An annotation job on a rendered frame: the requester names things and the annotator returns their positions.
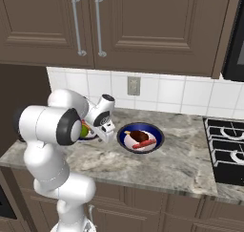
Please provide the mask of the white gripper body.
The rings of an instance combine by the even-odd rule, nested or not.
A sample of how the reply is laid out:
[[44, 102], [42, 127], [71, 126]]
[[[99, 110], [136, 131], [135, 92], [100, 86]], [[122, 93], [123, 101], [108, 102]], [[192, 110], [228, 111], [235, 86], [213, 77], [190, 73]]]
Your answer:
[[113, 131], [115, 129], [114, 124], [108, 121], [102, 126], [95, 127], [94, 131], [105, 143], [109, 143], [113, 139]]

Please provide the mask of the blue bowl with lime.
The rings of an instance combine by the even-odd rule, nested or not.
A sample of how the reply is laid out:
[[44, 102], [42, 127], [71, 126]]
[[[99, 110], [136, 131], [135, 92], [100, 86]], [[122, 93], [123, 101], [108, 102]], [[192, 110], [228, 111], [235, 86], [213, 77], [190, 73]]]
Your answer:
[[79, 140], [93, 140], [95, 138], [98, 138], [98, 135], [92, 130], [92, 128], [86, 123], [85, 120], [81, 121], [82, 126], [86, 125], [89, 128], [89, 133], [86, 137], [79, 136]]

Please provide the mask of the blue bowl with steaks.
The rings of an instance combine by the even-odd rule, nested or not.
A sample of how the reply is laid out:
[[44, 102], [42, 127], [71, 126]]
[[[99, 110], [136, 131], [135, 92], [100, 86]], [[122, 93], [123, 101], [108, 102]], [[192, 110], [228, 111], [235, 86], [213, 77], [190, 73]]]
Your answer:
[[[126, 136], [125, 131], [138, 131], [138, 130], [149, 132], [155, 136], [157, 142], [155, 147], [151, 149], [151, 151], [133, 151], [126, 147], [124, 143], [124, 138]], [[127, 124], [124, 127], [122, 127], [117, 133], [118, 143], [126, 150], [135, 154], [148, 154], [152, 151], [155, 151], [163, 144], [164, 140], [165, 137], [160, 129], [158, 129], [156, 126], [152, 124], [145, 123], [145, 122], [134, 122], [134, 123]]]

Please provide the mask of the dark brown steak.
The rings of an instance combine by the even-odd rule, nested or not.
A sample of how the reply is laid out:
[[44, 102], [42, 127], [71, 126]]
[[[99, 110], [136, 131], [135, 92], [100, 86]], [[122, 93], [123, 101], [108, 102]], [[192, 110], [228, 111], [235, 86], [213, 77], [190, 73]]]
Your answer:
[[142, 131], [131, 131], [130, 137], [136, 142], [143, 142], [149, 139], [149, 136]]

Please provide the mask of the pale red-edged steak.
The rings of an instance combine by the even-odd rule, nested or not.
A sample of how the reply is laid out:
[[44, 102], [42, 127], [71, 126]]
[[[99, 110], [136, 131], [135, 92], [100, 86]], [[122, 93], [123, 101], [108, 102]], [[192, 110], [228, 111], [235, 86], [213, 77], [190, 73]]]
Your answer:
[[127, 148], [133, 151], [151, 151], [151, 149], [155, 147], [157, 140], [153, 134], [142, 131], [149, 136], [149, 139], [143, 142], [136, 142], [130, 137], [130, 132], [131, 131], [125, 131], [126, 136], [124, 138], [124, 143]]

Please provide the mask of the brown base cupboard run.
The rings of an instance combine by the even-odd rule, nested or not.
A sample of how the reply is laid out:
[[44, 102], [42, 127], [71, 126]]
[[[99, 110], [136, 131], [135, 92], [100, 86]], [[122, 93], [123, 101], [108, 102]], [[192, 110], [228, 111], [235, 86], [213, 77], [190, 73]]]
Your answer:
[[[0, 184], [17, 221], [0, 232], [51, 232], [56, 200], [33, 190], [28, 171], [0, 167]], [[89, 204], [97, 232], [244, 232], [244, 206], [98, 182]], [[89, 215], [89, 204], [84, 206]]]

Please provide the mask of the dark brown tall side panel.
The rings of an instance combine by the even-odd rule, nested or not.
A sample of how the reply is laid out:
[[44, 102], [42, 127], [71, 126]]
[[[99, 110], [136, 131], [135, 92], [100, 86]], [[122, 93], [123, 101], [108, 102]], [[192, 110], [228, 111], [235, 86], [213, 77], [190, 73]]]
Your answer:
[[46, 105], [50, 93], [45, 67], [0, 64], [0, 158], [17, 140], [14, 111], [25, 105]]

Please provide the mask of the black hob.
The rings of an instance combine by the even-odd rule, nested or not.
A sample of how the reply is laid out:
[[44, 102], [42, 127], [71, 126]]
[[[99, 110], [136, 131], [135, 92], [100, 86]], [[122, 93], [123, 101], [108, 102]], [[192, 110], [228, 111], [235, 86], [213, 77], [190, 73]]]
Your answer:
[[203, 118], [218, 183], [244, 186], [244, 122]]

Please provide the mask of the black microwave oven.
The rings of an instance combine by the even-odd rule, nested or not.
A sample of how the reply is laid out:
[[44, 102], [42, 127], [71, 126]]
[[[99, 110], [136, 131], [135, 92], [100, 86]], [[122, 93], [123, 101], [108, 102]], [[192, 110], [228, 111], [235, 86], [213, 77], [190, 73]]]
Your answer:
[[244, 82], [244, 0], [239, 0], [222, 69], [226, 80]]

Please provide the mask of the grey wall socket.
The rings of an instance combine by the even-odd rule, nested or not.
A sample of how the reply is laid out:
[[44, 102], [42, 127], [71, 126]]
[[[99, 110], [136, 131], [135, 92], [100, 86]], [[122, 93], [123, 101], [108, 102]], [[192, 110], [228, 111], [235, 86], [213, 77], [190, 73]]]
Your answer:
[[128, 95], [140, 95], [140, 82], [140, 77], [128, 77]]

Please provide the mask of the brown wide wall cupboard door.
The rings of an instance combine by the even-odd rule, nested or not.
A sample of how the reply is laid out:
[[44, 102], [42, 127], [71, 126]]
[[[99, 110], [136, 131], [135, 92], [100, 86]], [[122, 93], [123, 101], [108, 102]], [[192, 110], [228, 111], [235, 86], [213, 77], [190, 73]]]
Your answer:
[[[210, 76], [229, 0], [104, 0], [95, 67], [136, 73]], [[94, 0], [93, 51], [98, 53]]]

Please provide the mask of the brown narrow wall cupboard door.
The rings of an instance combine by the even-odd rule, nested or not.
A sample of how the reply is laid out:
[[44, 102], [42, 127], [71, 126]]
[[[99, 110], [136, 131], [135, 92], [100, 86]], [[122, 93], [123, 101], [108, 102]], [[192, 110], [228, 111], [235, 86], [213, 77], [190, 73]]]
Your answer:
[[76, 8], [85, 56], [77, 53], [71, 0], [0, 0], [0, 62], [92, 68], [89, 0]]

